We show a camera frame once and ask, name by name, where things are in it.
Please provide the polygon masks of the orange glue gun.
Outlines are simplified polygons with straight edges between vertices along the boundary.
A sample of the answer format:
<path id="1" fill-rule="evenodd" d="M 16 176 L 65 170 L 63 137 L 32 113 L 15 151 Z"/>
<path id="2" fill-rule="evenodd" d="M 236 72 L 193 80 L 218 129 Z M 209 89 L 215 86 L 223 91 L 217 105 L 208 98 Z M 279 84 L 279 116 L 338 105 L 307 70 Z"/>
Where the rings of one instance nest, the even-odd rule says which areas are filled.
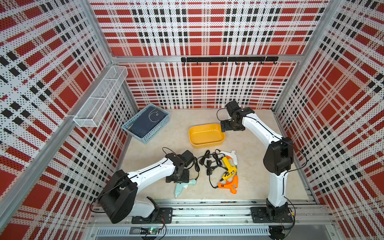
<path id="1" fill-rule="evenodd" d="M 237 188 L 238 188 L 238 182 L 239 178 L 237 175 L 233 176 L 233 179 L 231 182 L 226 181 L 225 184 L 219 183 L 218 188 L 219 189 L 228 189 L 231 191 L 232 194 L 237 194 Z"/>

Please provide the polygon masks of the mint green glue gun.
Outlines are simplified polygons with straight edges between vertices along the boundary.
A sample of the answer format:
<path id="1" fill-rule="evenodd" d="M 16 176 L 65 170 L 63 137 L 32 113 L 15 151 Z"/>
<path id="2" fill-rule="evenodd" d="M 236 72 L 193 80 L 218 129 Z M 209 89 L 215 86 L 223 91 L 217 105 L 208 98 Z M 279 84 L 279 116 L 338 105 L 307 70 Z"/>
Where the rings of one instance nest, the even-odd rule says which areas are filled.
<path id="1" fill-rule="evenodd" d="M 184 189 L 187 189 L 188 186 L 195 186 L 196 183 L 196 180 L 191 180 L 188 183 L 177 183 L 175 188 L 175 198 L 177 198 Z"/>

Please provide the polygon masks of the yellow plastic storage box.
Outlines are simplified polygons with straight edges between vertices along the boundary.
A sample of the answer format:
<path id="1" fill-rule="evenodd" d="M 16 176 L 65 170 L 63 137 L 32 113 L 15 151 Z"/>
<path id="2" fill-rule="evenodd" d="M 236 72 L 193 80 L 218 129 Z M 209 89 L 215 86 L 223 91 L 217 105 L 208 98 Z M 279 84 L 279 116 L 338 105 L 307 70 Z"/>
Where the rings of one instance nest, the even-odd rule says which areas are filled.
<path id="1" fill-rule="evenodd" d="M 205 124 L 189 129 L 190 143 L 195 149 L 221 145 L 226 139 L 220 124 Z"/>

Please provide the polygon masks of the yellow glue gun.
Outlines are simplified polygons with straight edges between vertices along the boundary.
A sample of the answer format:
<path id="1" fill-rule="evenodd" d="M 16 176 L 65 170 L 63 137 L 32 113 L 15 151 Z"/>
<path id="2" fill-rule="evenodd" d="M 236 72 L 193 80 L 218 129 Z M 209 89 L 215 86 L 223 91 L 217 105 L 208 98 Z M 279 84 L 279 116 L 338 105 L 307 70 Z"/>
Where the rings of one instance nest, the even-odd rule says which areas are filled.
<path id="1" fill-rule="evenodd" d="M 230 156 L 223 157 L 223 162 L 227 168 L 227 171 L 223 174 L 220 182 L 226 181 L 237 174 L 238 160 Z"/>

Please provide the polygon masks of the white glue gun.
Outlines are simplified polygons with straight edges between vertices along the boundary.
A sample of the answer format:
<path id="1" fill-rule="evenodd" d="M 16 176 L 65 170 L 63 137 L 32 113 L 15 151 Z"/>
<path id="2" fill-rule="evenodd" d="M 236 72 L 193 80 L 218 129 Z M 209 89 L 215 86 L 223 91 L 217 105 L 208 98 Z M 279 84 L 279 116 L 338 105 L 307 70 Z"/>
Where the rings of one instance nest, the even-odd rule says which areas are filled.
<path id="1" fill-rule="evenodd" d="M 220 153 L 224 154 L 227 158 L 231 158 L 235 167 L 238 167 L 238 156 L 235 150 L 231 152 L 220 151 Z"/>

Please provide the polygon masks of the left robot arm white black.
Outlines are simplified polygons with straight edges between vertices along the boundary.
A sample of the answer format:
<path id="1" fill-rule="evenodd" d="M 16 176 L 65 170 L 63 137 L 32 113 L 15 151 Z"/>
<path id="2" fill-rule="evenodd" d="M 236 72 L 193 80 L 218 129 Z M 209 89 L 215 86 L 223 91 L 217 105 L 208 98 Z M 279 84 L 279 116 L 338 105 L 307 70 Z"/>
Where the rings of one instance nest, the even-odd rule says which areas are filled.
<path id="1" fill-rule="evenodd" d="M 181 187 L 190 183 L 188 166 L 197 158 L 188 150 L 182 154 L 173 152 L 165 155 L 159 162 L 138 171 L 115 172 L 97 197 L 104 213 L 113 224 L 127 217 L 132 224 L 169 224 L 172 208 L 160 208 L 151 198 L 141 199 L 137 194 L 153 183 L 165 178 L 167 183 L 174 182 Z"/>

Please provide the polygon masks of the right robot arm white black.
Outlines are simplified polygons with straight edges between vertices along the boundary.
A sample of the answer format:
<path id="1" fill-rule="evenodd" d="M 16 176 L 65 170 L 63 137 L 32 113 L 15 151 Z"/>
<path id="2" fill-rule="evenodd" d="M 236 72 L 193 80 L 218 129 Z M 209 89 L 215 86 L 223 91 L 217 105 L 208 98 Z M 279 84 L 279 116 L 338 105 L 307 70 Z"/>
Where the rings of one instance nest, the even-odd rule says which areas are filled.
<path id="1" fill-rule="evenodd" d="M 230 118 L 221 121 L 222 132 L 250 130 L 266 147 L 263 164 L 270 173 L 270 191 L 266 199 L 266 214 L 270 220 L 288 213 L 287 180 L 294 163 L 293 141 L 273 131 L 249 107 L 241 108 L 233 100 L 226 104 Z"/>

